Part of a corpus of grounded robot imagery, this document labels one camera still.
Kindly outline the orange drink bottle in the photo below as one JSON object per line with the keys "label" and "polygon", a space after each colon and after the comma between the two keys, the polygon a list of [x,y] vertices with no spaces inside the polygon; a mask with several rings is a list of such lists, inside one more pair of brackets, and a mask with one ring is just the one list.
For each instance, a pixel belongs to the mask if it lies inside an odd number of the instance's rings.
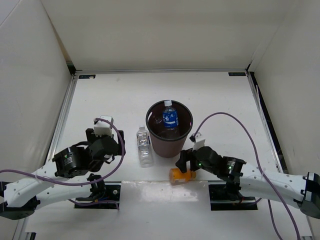
{"label": "orange drink bottle", "polygon": [[171,168],[169,170],[169,181],[172,185],[184,184],[193,181],[196,178],[196,172],[187,170],[182,173],[178,168]]}

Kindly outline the clear plastic bottle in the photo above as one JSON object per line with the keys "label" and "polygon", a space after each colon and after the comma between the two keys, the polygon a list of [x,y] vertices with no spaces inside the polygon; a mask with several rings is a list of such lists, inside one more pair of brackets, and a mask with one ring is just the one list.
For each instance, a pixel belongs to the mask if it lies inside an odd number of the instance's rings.
{"label": "clear plastic bottle", "polygon": [[151,124],[152,131],[164,139],[176,139],[180,137],[179,127],[166,126],[162,116],[155,116]]}

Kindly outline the clear water bottle white label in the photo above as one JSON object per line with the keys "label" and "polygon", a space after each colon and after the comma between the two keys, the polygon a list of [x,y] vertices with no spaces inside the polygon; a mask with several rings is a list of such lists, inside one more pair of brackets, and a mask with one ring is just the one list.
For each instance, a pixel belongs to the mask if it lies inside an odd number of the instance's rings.
{"label": "clear water bottle white label", "polygon": [[152,146],[148,130],[144,125],[139,126],[136,133],[138,159],[140,166],[147,168],[153,165]]}

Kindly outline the clear bottle blue label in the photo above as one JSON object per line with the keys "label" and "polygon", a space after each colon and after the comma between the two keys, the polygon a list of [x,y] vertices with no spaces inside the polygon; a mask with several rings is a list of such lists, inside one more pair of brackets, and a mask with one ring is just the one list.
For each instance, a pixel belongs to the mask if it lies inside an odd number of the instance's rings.
{"label": "clear bottle blue label", "polygon": [[164,110],[162,112],[162,120],[165,128],[173,129],[178,127],[178,112],[173,107],[171,100],[164,101]]}

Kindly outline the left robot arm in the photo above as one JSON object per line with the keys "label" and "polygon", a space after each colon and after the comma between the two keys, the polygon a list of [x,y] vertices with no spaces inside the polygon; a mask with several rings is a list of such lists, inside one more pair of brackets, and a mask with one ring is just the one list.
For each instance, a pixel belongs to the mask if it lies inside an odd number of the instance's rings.
{"label": "left robot arm", "polygon": [[23,179],[0,183],[0,215],[10,220],[31,216],[47,205],[71,201],[77,206],[87,207],[115,200],[105,197],[108,188],[105,177],[98,174],[103,164],[110,164],[116,156],[126,154],[124,132],[95,134],[86,131],[86,141],[73,144],[54,155],[53,159],[33,173],[20,171]]}

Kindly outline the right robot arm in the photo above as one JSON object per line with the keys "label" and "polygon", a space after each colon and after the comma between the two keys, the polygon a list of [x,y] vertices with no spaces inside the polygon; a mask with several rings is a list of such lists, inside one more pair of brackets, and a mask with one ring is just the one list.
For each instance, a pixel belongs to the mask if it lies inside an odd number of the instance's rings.
{"label": "right robot arm", "polygon": [[315,219],[320,217],[320,176],[316,173],[260,170],[242,159],[221,156],[209,146],[181,151],[175,165],[182,173],[201,169],[217,176],[226,183],[224,193],[230,200],[240,196],[262,198],[285,203]]}

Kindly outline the brown plastic waste bin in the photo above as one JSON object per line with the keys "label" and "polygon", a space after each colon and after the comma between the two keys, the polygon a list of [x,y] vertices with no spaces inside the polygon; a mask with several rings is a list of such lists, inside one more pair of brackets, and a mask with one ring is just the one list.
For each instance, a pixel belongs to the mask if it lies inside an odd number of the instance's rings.
{"label": "brown plastic waste bin", "polygon": [[150,139],[154,152],[163,158],[173,158],[180,154],[187,136],[193,128],[193,115],[191,111],[182,103],[173,100],[173,107],[177,110],[178,129],[180,137],[174,139],[166,139],[157,136],[152,130],[152,122],[154,117],[163,116],[165,109],[164,101],[154,103],[147,111],[145,117],[146,128],[149,131]]}

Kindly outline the left dark corner label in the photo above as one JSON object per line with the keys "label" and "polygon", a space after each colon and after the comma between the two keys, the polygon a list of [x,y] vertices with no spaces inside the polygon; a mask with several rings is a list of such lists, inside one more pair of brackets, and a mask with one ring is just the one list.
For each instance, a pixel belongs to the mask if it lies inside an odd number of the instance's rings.
{"label": "left dark corner label", "polygon": [[79,75],[78,79],[95,79],[95,74],[85,74],[85,75]]}

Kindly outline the dark corner label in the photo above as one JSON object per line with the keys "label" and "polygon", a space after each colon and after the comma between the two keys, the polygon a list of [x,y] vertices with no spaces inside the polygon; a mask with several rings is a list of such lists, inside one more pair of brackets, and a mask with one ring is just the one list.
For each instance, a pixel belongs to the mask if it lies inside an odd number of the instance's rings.
{"label": "dark corner label", "polygon": [[230,77],[245,77],[246,73],[245,72],[229,72],[228,75]]}
{"label": "dark corner label", "polygon": [[85,74],[85,75],[79,75],[78,79],[95,79],[95,74]]}

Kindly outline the right dark corner label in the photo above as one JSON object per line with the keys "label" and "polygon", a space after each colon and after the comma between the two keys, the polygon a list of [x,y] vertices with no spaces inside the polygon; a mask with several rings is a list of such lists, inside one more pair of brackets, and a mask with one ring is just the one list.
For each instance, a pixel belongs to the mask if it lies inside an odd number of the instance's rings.
{"label": "right dark corner label", "polygon": [[229,72],[228,75],[230,77],[245,77],[246,73],[245,72]]}

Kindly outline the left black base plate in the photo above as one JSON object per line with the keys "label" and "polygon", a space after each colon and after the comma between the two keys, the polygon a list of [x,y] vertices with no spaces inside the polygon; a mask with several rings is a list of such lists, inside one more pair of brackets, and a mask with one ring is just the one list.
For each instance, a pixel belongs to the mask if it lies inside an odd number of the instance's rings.
{"label": "left black base plate", "polygon": [[98,199],[94,200],[94,205],[81,206],[74,204],[75,209],[102,209],[102,210],[117,210],[117,205],[120,207],[120,196],[122,183],[119,181],[105,181],[105,192]]}

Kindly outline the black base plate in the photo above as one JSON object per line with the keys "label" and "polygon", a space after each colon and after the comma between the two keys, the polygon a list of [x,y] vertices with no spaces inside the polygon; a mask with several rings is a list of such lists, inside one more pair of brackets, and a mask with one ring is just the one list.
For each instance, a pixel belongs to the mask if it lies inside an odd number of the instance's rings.
{"label": "black base plate", "polygon": [[117,205],[120,207],[120,196],[122,183],[119,181],[105,181],[105,192],[98,199],[94,200],[94,205],[81,206],[74,204],[75,209],[102,209],[102,210],[117,210]]}
{"label": "black base plate", "polygon": [[224,184],[208,185],[211,211],[256,211],[257,199],[253,196],[230,196]]}

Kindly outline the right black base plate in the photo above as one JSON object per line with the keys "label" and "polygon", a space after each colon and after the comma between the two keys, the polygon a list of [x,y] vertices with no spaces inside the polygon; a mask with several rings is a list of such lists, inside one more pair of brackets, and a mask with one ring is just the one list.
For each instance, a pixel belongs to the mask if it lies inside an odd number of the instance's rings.
{"label": "right black base plate", "polygon": [[256,211],[257,199],[253,196],[230,196],[224,184],[208,185],[211,211]]}

